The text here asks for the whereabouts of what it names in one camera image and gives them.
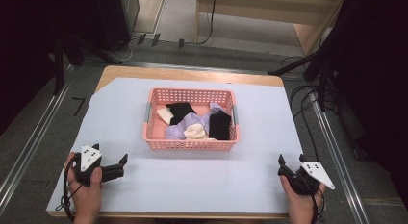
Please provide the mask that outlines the lavender sock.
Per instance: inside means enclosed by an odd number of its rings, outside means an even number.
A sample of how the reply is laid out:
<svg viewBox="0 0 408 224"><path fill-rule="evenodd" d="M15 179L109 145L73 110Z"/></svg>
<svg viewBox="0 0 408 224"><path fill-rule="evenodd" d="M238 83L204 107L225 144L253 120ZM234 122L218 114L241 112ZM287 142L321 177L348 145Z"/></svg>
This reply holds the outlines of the lavender sock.
<svg viewBox="0 0 408 224"><path fill-rule="evenodd" d="M217 102L211 102L210 103L210 114L216 114L216 113L227 113L227 111Z"/></svg>
<svg viewBox="0 0 408 224"><path fill-rule="evenodd" d="M186 139L184 135L184 131L192 124L199 123L204 126L206 135L209 136L209 115L200 116L196 113L189 113L187 114L184 119L178 123L177 125L170 125L166 127L166 139L179 139L184 140Z"/></svg>

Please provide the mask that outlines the black cabinet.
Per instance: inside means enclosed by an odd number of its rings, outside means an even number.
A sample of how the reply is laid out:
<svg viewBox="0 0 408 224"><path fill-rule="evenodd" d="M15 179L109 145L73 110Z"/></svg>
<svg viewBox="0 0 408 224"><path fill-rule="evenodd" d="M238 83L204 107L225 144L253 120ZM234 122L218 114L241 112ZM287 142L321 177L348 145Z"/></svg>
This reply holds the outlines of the black cabinet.
<svg viewBox="0 0 408 224"><path fill-rule="evenodd" d="M128 43L140 11L139 0L98 0L107 49L115 51Z"/></svg>

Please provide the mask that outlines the pink plastic basket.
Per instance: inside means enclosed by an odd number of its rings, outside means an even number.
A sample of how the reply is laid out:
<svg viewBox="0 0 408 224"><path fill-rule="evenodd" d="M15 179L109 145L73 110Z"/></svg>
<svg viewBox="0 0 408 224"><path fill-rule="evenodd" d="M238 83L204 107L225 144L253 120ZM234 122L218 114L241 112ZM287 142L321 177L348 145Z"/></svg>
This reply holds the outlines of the pink plastic basket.
<svg viewBox="0 0 408 224"><path fill-rule="evenodd" d="M157 110L167 108L166 104L188 102L194 113L210 114L210 103L219 103L231 116L229 140L209 139L166 139L167 125L158 116ZM231 90L154 87L150 90L143 123L143 138L153 149L223 150L228 151L240 138L235 95Z"/></svg>

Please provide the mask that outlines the black tripod stand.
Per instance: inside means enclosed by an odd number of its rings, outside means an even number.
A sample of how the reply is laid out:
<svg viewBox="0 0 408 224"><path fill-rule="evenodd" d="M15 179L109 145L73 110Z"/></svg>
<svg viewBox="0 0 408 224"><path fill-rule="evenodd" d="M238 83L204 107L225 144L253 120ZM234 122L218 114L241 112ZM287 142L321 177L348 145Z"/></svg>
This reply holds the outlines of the black tripod stand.
<svg viewBox="0 0 408 224"><path fill-rule="evenodd" d="M311 82L315 80L318 75L320 75L317 99L318 105L323 111L325 111L324 93L328 81L329 64L333 59L336 46L342 41L342 36L346 30L347 23L352 17L356 7L355 3L348 3L348 0L345 1L346 3L342 4L340 7L340 17L337 19L334 28L328 34L326 40L322 43L321 47L317 51L304 58L301 58L299 61L268 72L268 75L271 76L281 76L284 73L288 73L303 64L309 63L310 65L303 74L303 79L307 82Z"/></svg>

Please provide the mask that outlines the black sock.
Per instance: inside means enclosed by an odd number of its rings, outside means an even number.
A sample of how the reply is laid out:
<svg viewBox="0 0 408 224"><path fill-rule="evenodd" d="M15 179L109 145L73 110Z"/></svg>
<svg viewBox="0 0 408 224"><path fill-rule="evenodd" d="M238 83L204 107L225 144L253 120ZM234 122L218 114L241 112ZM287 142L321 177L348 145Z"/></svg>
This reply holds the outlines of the black sock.
<svg viewBox="0 0 408 224"><path fill-rule="evenodd" d="M225 112L214 113L209 119L209 137L217 140L229 140L231 116Z"/></svg>
<svg viewBox="0 0 408 224"><path fill-rule="evenodd" d="M171 125L177 125L184 119L184 117L187 114L195 112L195 110L188 102L166 104L166 106L170 109L170 112L173 114L173 117L170 119Z"/></svg>

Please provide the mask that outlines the person's left hand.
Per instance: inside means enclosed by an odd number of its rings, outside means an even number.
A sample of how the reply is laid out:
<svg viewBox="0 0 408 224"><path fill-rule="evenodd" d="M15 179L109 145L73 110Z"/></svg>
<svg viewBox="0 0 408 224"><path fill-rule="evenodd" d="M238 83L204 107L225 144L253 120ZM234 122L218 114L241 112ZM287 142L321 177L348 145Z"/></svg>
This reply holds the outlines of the person's left hand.
<svg viewBox="0 0 408 224"><path fill-rule="evenodd" d="M91 173L90 186L83 187L76 181L73 167L68 168L67 180L73 192L72 200L75 207L73 224L94 224L102 204L102 169L96 167Z"/></svg>

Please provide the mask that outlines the metal floor rail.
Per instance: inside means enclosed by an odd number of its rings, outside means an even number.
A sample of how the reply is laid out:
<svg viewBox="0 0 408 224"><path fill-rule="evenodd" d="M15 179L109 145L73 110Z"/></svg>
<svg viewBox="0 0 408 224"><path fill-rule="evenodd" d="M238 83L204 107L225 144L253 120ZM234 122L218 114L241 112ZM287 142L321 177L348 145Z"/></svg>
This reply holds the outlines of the metal floor rail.
<svg viewBox="0 0 408 224"><path fill-rule="evenodd" d="M325 138L328 151L330 152L331 159L338 173L338 177L340 179L346 201L350 207L355 223L370 224L365 208L362 203L362 199L346 167L346 163L342 156L338 142L329 124L326 112L323 112L321 110L317 103L317 99L318 99L317 95L313 92L311 95L313 108L318 119L320 128L322 130L323 136Z"/></svg>
<svg viewBox="0 0 408 224"><path fill-rule="evenodd" d="M0 136L0 217L6 210L38 146L64 100L75 66L64 69L66 83L56 94L47 84Z"/></svg>
<svg viewBox="0 0 408 224"><path fill-rule="evenodd" d="M268 75L266 70L247 70L247 69L234 69L234 68L223 68L223 67L208 67L208 66L192 66L192 65L179 65L179 64L161 64L161 63L148 63L148 62L126 62L125 64L113 64L100 62L99 60L85 60L84 64L87 65L97 65L97 66L122 66L122 67L144 67L144 68L163 68L163 69L181 69L181 70L193 70L193 71L211 71L211 72L222 72L222 73L240 73L240 74L250 74L250 75ZM302 78L306 69L303 67L296 68L281 75L284 78Z"/></svg>

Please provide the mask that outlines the black metal stand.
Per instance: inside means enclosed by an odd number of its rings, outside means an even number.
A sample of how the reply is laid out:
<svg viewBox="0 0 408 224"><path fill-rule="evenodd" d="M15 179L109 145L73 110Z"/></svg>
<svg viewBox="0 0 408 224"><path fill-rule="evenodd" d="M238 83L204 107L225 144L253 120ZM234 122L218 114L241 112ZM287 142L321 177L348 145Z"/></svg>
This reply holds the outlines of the black metal stand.
<svg viewBox="0 0 408 224"><path fill-rule="evenodd" d="M64 56L74 65L81 65L84 58L79 50L76 37L69 33L57 34L54 46L54 95L58 95L64 86Z"/></svg>

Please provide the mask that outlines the light wooden shelf unit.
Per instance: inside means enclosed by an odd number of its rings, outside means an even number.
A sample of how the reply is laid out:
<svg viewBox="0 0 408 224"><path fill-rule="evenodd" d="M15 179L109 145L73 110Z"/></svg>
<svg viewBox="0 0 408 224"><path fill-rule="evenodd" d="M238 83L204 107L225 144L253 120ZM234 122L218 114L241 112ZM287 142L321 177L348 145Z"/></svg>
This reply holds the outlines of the light wooden shelf unit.
<svg viewBox="0 0 408 224"><path fill-rule="evenodd" d="M305 55L318 47L337 21L344 0L196 0L193 41L198 42L201 12L292 23Z"/></svg>

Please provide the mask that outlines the cream white sock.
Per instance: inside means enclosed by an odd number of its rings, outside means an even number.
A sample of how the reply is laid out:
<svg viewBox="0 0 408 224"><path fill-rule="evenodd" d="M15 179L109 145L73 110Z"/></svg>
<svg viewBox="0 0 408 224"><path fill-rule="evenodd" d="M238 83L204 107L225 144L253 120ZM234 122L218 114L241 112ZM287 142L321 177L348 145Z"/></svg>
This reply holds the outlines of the cream white sock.
<svg viewBox="0 0 408 224"><path fill-rule="evenodd" d="M196 123L190 125L185 131L184 135L186 139L209 139L212 140L211 137L208 137L205 132L205 128L203 125Z"/></svg>
<svg viewBox="0 0 408 224"><path fill-rule="evenodd" d="M157 114L167 125L171 123L171 119L174 117L170 108L159 109L157 110Z"/></svg>

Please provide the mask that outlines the person's right hand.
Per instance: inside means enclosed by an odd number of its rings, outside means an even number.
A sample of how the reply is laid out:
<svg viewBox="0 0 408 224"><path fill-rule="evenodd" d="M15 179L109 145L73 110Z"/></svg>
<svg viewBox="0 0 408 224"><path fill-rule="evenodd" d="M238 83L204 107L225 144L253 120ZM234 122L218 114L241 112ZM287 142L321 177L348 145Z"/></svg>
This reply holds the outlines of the person's right hand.
<svg viewBox="0 0 408 224"><path fill-rule="evenodd" d="M312 224L316 207L321 207L323 204L322 195L325 191L325 185L319 185L319 192L315 195L315 199L312 199L311 196L295 193L285 176L280 177L280 182L287 197L290 223Z"/></svg>

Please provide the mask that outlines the white table cover sheet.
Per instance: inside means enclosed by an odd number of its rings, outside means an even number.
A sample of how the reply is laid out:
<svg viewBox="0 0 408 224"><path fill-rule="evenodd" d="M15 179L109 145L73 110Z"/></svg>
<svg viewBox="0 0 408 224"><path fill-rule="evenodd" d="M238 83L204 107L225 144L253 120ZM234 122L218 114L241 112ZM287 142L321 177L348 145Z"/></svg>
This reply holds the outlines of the white table cover sheet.
<svg viewBox="0 0 408 224"><path fill-rule="evenodd" d="M102 189L104 215L232 214L287 211L278 159L299 166L301 145L282 87L227 84L240 137L229 151L153 150L142 137L149 92L167 80L117 78L89 101L72 146L99 144L105 165L128 159L123 177Z"/></svg>

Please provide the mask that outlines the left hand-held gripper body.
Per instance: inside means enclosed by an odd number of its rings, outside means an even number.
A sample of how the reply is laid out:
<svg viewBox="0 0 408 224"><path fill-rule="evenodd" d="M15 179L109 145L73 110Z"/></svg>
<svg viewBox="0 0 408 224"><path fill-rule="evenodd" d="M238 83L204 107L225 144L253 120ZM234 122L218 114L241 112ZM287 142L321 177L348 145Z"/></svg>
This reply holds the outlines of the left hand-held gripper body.
<svg viewBox="0 0 408 224"><path fill-rule="evenodd" d="M83 145L81 152L76 154L74 161L76 181L85 187L90 186L91 174L96 167L102 169L102 183L124 176L124 165L117 163L109 166L101 166L102 152L93 149L92 146Z"/></svg>

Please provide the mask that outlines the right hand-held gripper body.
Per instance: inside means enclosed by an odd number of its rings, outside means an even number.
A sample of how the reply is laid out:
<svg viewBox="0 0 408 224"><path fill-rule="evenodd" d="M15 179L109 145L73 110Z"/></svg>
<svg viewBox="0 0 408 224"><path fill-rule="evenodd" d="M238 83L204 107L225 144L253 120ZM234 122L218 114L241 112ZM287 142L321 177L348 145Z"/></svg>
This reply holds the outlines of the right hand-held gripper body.
<svg viewBox="0 0 408 224"><path fill-rule="evenodd" d="M321 185L332 190L336 188L320 162L301 162L295 172L284 162L279 165L278 175L284 176L292 191L298 195L315 195Z"/></svg>

